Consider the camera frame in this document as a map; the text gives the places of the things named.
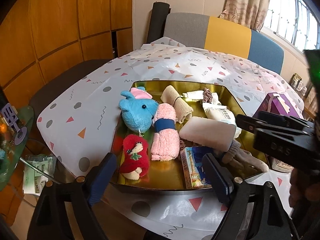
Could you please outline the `person right hand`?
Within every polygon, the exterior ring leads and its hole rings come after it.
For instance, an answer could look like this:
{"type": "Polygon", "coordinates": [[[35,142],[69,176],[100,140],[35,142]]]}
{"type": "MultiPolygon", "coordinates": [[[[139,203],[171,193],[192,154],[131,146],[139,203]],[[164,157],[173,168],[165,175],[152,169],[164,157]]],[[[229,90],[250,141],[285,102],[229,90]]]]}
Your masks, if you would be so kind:
{"type": "Polygon", "coordinates": [[[319,183],[311,183],[311,176],[294,168],[290,177],[289,206],[295,207],[300,199],[319,202],[319,183]]]}

